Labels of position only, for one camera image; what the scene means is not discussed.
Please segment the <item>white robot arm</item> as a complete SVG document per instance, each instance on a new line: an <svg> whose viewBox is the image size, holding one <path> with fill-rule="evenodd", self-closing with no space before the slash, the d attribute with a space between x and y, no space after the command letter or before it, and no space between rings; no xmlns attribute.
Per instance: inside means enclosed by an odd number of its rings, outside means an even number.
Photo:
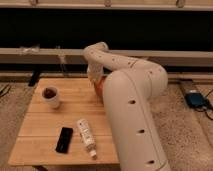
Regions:
<svg viewBox="0 0 213 171"><path fill-rule="evenodd" d="M168 76L154 62L109 52L104 42L86 47L87 74L103 84L102 99L121 171L171 171L149 100L165 91Z"/></svg>

